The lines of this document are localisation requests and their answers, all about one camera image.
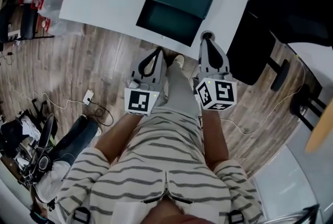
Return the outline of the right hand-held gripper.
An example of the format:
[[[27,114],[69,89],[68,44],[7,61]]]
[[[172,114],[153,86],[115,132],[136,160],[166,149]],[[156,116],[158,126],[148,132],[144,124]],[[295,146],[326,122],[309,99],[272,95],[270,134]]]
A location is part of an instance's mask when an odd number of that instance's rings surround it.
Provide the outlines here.
[[[229,60],[224,51],[204,35],[200,44],[199,63],[208,73],[193,78],[194,95],[204,110],[224,111],[237,104],[237,84],[232,81]]]

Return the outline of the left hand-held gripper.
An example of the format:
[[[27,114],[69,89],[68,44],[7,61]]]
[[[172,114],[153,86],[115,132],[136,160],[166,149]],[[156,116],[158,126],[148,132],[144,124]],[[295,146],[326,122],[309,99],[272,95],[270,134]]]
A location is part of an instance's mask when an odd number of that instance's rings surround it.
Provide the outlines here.
[[[143,50],[131,65],[131,79],[124,89],[124,109],[133,115],[149,116],[162,98],[162,91],[151,85],[164,81],[166,63],[161,47]]]

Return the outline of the person's left forearm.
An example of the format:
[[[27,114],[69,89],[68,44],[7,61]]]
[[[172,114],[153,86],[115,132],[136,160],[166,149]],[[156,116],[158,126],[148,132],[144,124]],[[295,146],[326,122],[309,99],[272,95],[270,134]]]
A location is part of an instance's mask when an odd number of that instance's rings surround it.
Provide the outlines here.
[[[143,118],[142,115],[126,114],[111,127],[95,144],[109,164],[121,154],[130,137]]]

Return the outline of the person's right forearm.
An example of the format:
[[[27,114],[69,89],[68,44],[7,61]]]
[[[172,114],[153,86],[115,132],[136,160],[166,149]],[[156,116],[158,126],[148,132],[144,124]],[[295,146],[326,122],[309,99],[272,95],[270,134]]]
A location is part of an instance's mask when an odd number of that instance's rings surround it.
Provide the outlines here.
[[[219,113],[212,110],[203,110],[202,125],[205,161],[207,166],[214,170],[220,163],[229,160],[229,151]]]

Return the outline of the white shoe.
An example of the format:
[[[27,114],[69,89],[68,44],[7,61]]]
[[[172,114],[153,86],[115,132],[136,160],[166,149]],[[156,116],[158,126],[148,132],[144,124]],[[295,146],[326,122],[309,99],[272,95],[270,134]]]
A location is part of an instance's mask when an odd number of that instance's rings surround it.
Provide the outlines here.
[[[184,65],[184,61],[185,61],[185,59],[184,59],[184,56],[183,56],[183,55],[177,55],[177,56],[174,58],[172,64],[173,64],[173,65],[176,64],[176,65],[178,65],[178,66],[182,69],[182,68],[183,68],[183,65]]]

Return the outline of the grey trousers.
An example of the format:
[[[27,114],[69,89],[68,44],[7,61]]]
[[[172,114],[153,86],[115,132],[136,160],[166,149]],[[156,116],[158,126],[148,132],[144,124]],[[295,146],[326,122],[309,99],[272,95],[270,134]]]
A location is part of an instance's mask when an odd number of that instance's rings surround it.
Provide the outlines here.
[[[168,100],[162,106],[153,108],[152,113],[157,111],[168,110],[185,115],[187,117],[199,118],[199,105],[193,94],[189,80],[185,77],[176,59],[166,70],[168,82]]]

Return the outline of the white power socket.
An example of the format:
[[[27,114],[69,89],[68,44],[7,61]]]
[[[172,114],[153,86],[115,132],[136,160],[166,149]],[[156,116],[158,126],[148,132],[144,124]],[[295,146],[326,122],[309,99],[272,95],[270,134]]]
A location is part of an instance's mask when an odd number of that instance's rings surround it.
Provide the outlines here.
[[[89,103],[91,102],[92,98],[94,96],[94,92],[90,89],[88,89],[83,97],[83,100],[82,102],[85,104],[85,105],[89,105]]]

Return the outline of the black office chair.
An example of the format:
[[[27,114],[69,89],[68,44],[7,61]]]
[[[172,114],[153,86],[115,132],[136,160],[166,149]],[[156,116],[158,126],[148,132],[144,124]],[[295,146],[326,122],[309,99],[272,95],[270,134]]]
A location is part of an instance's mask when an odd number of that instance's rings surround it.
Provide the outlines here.
[[[271,58],[276,41],[311,43],[333,51],[333,0],[249,0],[227,51],[233,78],[254,85],[266,65],[276,73],[278,91],[290,68]]]

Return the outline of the cream striped shirt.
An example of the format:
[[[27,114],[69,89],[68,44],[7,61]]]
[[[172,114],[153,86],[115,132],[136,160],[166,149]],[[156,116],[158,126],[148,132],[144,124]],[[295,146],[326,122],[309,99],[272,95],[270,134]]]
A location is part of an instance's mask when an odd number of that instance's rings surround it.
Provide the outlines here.
[[[256,224],[262,206],[256,189],[234,160],[210,169],[198,119],[164,108],[144,117],[118,161],[84,149],[63,182],[56,202],[62,224],[84,206],[91,224],[140,224],[168,197],[182,213],[228,224],[238,210]]]

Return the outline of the black star chair base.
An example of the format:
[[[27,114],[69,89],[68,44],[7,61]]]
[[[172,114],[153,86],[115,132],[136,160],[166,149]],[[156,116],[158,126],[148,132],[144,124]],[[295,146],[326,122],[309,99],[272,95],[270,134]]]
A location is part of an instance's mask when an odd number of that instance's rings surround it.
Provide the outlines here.
[[[44,123],[47,118],[49,117],[49,115],[52,114],[52,112],[50,111],[47,101],[38,101],[37,99],[33,99],[32,100],[32,104],[33,104],[33,108],[35,109],[36,112],[36,118]]]

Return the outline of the group of clear water jugs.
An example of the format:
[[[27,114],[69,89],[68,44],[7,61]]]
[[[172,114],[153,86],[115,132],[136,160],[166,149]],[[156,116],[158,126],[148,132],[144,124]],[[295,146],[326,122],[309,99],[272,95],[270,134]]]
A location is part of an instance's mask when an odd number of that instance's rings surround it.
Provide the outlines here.
[[[83,25],[60,18],[63,0],[23,0],[30,9],[40,16],[39,26],[54,36],[83,35]]]

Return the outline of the round light wood table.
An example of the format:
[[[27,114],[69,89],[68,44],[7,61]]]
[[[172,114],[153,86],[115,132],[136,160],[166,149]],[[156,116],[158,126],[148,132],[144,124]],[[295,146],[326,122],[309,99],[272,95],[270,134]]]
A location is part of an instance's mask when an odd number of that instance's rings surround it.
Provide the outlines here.
[[[316,151],[333,129],[333,98],[322,113],[305,146],[306,153]]]

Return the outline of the black folding chair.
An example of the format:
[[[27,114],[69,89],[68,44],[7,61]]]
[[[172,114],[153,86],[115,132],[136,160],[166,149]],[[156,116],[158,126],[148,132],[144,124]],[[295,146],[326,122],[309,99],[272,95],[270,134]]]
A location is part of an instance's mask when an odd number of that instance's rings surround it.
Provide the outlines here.
[[[3,5],[0,9],[0,44],[33,39],[47,39],[48,36],[45,35],[37,36],[39,24],[42,20],[37,9],[33,8],[30,4],[18,3],[16,1],[3,0]],[[15,31],[13,35],[9,35],[8,28],[12,24],[11,18],[17,8],[22,9],[20,29]]]

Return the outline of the pile of clothes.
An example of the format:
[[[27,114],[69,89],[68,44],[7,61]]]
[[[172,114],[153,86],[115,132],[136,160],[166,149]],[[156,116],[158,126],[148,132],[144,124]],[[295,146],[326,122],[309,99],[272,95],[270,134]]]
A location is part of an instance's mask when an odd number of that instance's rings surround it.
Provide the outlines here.
[[[41,122],[28,110],[14,120],[0,126],[0,152],[8,157],[17,155],[19,144],[27,138],[38,141],[41,136]]]

